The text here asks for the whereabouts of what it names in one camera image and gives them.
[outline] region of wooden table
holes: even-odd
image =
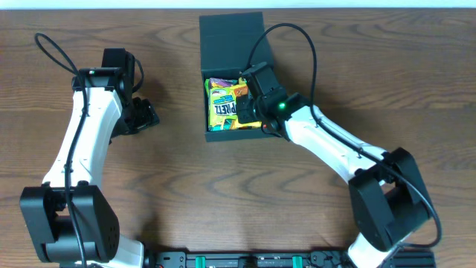
[[[310,152],[275,138],[205,142],[199,16],[233,12],[0,12],[0,267],[51,267],[33,250],[19,195],[40,185],[58,153],[71,74],[35,46],[38,31],[79,67],[100,66],[110,47],[142,61],[139,95],[161,123],[115,138],[104,166],[103,193],[124,235],[190,251],[353,242],[347,186]],[[476,10],[265,10],[264,17],[266,27],[293,22],[313,38],[316,98],[329,118],[415,156],[443,222],[439,266],[476,266]],[[290,29],[269,39],[281,83],[309,94],[305,39]],[[411,240],[429,242],[434,230],[428,222]]]

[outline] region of candy wrapper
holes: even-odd
[[[208,93],[208,130],[239,130],[261,127],[261,122],[238,123],[237,97],[248,94],[248,87],[242,80],[210,78],[205,81]]]

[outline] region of box lid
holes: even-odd
[[[250,51],[264,30],[261,12],[200,16],[202,72],[244,71]],[[258,45],[251,63],[263,61],[274,65],[266,38]]]

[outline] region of open box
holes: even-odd
[[[245,138],[265,138],[260,129],[208,131],[209,103],[205,80],[211,77],[238,79],[245,70],[251,49],[263,34],[263,14],[239,13],[200,16],[200,58],[202,60],[202,87],[205,102],[206,141],[231,141]],[[267,62],[273,66],[273,55],[264,38],[254,52],[251,64]]]

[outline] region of wood grain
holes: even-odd
[[[207,144],[200,76],[204,14],[242,10],[0,12],[0,266],[41,264],[19,210],[56,157],[72,108],[71,75],[34,45],[41,31],[80,67],[125,47],[141,60],[161,124],[112,142],[103,193],[121,232],[158,246],[308,250],[356,237],[347,187],[311,153],[284,140]],[[345,129],[410,150],[443,222],[439,267],[476,257],[476,10],[265,10],[318,49],[317,102]],[[270,34],[277,74],[309,94],[311,57],[289,29]],[[427,223],[412,240],[434,237]]]

